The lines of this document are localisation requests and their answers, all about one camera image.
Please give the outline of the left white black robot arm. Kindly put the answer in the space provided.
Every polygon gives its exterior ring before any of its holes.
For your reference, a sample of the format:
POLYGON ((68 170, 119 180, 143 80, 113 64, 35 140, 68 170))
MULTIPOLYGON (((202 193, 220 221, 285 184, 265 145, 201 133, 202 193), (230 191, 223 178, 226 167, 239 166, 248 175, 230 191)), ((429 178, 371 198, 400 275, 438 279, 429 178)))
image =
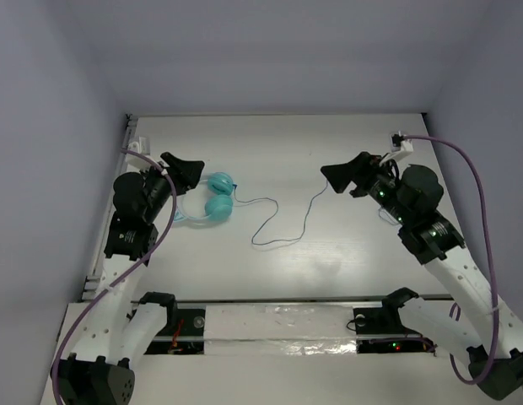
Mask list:
POLYGON ((158 332, 179 322, 175 297, 132 297, 150 257, 169 233, 173 219, 158 231, 154 221, 166 202, 194 189, 205 166, 164 152, 159 160, 129 152, 133 170, 113 183, 115 212, 104 248, 105 261, 95 297, 73 322, 51 367, 58 404, 128 404, 136 381, 134 366, 158 332))

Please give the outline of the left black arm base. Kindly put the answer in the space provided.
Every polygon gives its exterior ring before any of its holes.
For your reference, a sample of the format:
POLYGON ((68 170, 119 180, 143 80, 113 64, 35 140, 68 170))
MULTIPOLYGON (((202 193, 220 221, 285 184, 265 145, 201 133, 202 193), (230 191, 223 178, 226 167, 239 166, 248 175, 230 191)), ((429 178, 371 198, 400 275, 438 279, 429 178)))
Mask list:
POLYGON ((204 354, 206 310, 202 307, 179 306, 172 323, 153 338, 146 355, 204 354))

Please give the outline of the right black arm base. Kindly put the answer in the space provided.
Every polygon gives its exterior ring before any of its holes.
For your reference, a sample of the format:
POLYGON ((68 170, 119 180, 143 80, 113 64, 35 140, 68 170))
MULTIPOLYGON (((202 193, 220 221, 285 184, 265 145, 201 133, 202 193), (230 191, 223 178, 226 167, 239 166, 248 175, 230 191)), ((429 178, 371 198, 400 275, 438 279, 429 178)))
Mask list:
POLYGON ((436 355, 437 346, 430 339, 404 327, 389 310, 382 307, 355 308, 346 328, 355 333, 359 354, 436 355))

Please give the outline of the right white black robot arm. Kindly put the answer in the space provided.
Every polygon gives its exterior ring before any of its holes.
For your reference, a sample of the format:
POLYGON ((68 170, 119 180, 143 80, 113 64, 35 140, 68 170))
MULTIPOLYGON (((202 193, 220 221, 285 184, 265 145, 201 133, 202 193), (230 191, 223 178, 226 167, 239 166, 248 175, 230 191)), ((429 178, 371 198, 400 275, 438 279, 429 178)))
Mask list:
POLYGON ((474 385, 501 401, 523 386, 523 321, 479 270, 460 232, 438 211, 444 189, 437 175, 423 165, 409 165, 395 175, 393 165, 362 152, 347 163, 322 166, 321 173, 337 193, 354 184, 352 197, 372 197, 400 224, 404 247, 441 282, 471 325, 437 314, 408 288, 382 300, 382 324, 434 340, 467 367, 474 385))

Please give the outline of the teal cat-ear headphones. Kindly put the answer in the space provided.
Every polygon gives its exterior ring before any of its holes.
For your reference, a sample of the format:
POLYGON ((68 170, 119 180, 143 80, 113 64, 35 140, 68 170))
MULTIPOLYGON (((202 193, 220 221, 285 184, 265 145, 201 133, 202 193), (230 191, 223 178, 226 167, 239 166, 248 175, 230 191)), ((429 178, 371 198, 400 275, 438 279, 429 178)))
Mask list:
POLYGON ((202 217, 188 215, 182 200, 179 198, 174 221, 191 221, 194 223, 226 221, 232 214, 234 207, 232 193, 236 184, 232 177, 224 172, 214 172, 202 175, 199 184, 205 184, 213 194, 204 204, 204 215, 202 217))

